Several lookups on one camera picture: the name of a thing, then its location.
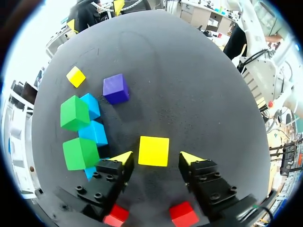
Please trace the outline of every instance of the round black platform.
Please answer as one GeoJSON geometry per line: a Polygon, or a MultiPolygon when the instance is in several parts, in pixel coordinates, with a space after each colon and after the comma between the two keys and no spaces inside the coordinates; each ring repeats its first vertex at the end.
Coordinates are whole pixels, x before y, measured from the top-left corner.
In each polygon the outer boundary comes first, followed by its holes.
{"type": "Polygon", "coordinates": [[[95,25],[65,43],[53,57],[40,86],[32,141],[42,189],[72,192],[86,182],[83,171],[66,169],[62,143],[77,133],[60,128],[60,105],[90,92],[98,100],[111,157],[132,150],[135,170],[117,204],[131,213],[131,226],[173,226],[168,209],[190,201],[178,170],[186,151],[219,164],[223,177],[265,198],[269,152],[264,122],[254,98],[232,62],[197,29],[162,11],[123,15],[95,25]],[[66,74],[77,66],[86,80],[75,88],[66,74]],[[102,97],[103,79],[123,73],[130,100],[112,106],[102,97]],[[168,167],[138,165],[141,135],[168,137],[168,167]]]}

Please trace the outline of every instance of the green cube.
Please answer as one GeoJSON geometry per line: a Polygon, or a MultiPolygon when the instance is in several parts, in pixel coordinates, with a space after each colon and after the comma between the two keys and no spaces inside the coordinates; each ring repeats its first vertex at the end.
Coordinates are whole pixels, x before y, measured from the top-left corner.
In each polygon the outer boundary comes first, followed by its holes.
{"type": "Polygon", "coordinates": [[[81,170],[93,167],[99,161],[95,141],[75,138],[63,143],[65,163],[68,170],[81,170]]]}
{"type": "Polygon", "coordinates": [[[89,106],[77,96],[69,98],[61,104],[60,123],[71,131],[89,126],[89,106]]]}

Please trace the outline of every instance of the cube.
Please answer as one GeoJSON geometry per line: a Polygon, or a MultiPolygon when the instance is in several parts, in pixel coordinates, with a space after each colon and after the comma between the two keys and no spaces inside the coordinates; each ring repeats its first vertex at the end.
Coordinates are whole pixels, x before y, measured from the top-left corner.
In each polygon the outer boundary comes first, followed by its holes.
{"type": "Polygon", "coordinates": [[[108,144],[103,124],[96,121],[91,121],[89,126],[80,129],[79,137],[93,140],[97,144],[97,147],[108,144]]]}
{"type": "Polygon", "coordinates": [[[87,93],[80,99],[89,106],[89,118],[91,121],[100,117],[99,104],[94,96],[92,96],[90,93],[87,93]]]}
{"type": "Polygon", "coordinates": [[[187,201],[171,207],[169,213],[176,227],[189,227],[199,221],[199,217],[187,201]]]}
{"type": "Polygon", "coordinates": [[[111,105],[129,100],[128,86],[123,74],[118,74],[103,80],[103,96],[111,105]]]}
{"type": "Polygon", "coordinates": [[[60,125],[62,128],[78,131],[89,124],[89,107],[80,98],[73,96],[61,104],[60,125]]]}
{"type": "Polygon", "coordinates": [[[85,75],[76,66],[72,68],[66,77],[75,87],[79,87],[80,84],[85,80],[85,75]]]}
{"type": "Polygon", "coordinates": [[[97,169],[96,169],[95,166],[90,167],[90,168],[86,168],[86,169],[84,170],[85,175],[86,175],[88,181],[90,181],[90,180],[92,179],[93,174],[94,174],[94,172],[96,172],[96,171],[97,171],[97,169]]]}
{"type": "Polygon", "coordinates": [[[68,170],[93,167],[99,161],[97,146],[92,140],[75,138],[64,142],[63,153],[68,170]]]}
{"type": "Polygon", "coordinates": [[[109,215],[105,216],[103,222],[110,226],[120,227],[127,220],[129,212],[118,205],[114,205],[109,215]]]}
{"type": "Polygon", "coordinates": [[[167,166],[169,157],[169,138],[140,137],[140,165],[167,166]]]}

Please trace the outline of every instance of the bolt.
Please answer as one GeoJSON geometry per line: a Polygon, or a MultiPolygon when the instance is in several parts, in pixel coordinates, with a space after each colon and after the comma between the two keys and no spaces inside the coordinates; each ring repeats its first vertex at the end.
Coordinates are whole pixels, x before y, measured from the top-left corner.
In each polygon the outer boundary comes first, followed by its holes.
{"type": "Polygon", "coordinates": [[[94,173],[93,173],[93,177],[94,177],[94,178],[100,178],[101,175],[100,175],[98,172],[94,172],[94,173]]]}
{"type": "Polygon", "coordinates": [[[108,175],[108,176],[106,177],[106,179],[107,179],[108,181],[113,181],[113,180],[114,180],[114,176],[108,175]]]}
{"type": "Polygon", "coordinates": [[[201,177],[199,177],[199,181],[203,182],[207,180],[207,176],[203,175],[201,177]]]}
{"type": "Polygon", "coordinates": [[[103,195],[101,194],[101,193],[96,193],[95,195],[94,195],[94,198],[97,200],[97,201],[101,201],[102,200],[102,198],[103,198],[103,195]]]}
{"type": "Polygon", "coordinates": [[[210,200],[218,200],[219,198],[220,198],[219,193],[214,193],[209,197],[210,200]]]}
{"type": "Polygon", "coordinates": [[[86,190],[81,185],[79,185],[79,186],[76,187],[76,191],[79,194],[85,194],[86,193],[86,190]]]}
{"type": "Polygon", "coordinates": [[[236,187],[236,186],[232,186],[232,187],[230,188],[230,191],[231,191],[231,192],[237,192],[237,187],[236,187]]]}

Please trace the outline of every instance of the yellow cube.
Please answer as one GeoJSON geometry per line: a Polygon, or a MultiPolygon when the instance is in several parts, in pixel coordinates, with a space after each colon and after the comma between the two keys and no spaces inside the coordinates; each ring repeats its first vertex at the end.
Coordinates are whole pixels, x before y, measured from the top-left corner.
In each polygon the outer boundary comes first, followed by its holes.
{"type": "Polygon", "coordinates": [[[67,79],[75,86],[79,87],[85,80],[85,75],[76,66],[66,75],[67,79]]]}
{"type": "Polygon", "coordinates": [[[140,137],[140,165],[167,166],[169,158],[169,138],[140,137]]]}

